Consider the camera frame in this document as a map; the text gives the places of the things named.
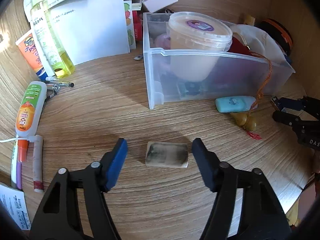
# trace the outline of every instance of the clear plastic lid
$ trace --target clear plastic lid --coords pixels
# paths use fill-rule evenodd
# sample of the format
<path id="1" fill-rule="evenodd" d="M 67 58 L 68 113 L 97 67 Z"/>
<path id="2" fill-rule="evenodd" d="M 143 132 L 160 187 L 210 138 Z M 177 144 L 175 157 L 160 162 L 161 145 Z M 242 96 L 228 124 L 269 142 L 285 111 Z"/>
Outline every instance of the clear plastic lid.
<path id="1" fill-rule="evenodd" d="M 177 12 L 170 15 L 169 27 L 177 33 L 205 43 L 229 43 L 232 30 L 219 20 L 195 12 Z"/>

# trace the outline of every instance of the green and orange label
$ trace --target green and orange label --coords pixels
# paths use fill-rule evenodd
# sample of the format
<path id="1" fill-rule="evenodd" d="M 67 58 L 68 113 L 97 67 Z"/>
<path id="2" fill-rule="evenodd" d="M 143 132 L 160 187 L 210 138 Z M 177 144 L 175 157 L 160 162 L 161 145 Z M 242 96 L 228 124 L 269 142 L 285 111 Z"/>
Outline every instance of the green and orange label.
<path id="1" fill-rule="evenodd" d="M 16 121 L 19 131 L 27 131 L 31 127 L 40 92 L 40 85 L 28 86 L 23 96 Z"/>

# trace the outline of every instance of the plastic tub with lid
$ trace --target plastic tub with lid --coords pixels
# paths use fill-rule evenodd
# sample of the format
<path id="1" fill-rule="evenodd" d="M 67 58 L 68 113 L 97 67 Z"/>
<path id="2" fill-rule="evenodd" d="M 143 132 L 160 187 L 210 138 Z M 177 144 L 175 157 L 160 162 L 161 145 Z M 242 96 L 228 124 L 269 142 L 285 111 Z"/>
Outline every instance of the plastic tub with lid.
<path id="1" fill-rule="evenodd" d="M 171 49 L 200 49 L 225 52 L 232 43 L 232 31 L 219 20 L 195 12 L 178 12 L 170 16 L 167 24 Z M 219 57 L 194 55 L 184 61 L 171 57 L 171 71 L 190 82 L 201 82 L 210 74 Z"/>

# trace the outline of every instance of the off! bottle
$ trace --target off! bottle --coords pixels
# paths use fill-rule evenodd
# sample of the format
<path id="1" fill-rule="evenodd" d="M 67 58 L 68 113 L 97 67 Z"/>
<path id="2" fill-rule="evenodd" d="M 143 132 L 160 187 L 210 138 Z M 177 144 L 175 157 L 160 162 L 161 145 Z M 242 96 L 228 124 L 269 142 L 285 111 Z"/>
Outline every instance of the off! bottle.
<path id="1" fill-rule="evenodd" d="M 19 137 L 36 134 L 42 107 L 47 95 L 47 86 L 40 81 L 33 81 L 24 93 L 16 120 L 16 133 Z M 27 140 L 18 141 L 18 161 L 27 160 Z"/>

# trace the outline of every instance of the orange stripe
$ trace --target orange stripe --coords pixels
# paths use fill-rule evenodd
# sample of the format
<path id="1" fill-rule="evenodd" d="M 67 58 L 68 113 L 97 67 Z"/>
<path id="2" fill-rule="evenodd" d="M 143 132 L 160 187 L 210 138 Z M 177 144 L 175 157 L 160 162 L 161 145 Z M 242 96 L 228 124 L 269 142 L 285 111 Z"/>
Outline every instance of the orange stripe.
<path id="1" fill-rule="evenodd" d="M 277 25 L 274 21 L 271 21 L 270 19 L 263 20 L 267 23 L 270 23 L 273 27 L 276 27 L 278 30 L 281 31 L 281 36 L 289 43 L 290 49 L 292 49 L 292 39 L 290 38 L 289 34 L 280 26 Z"/>

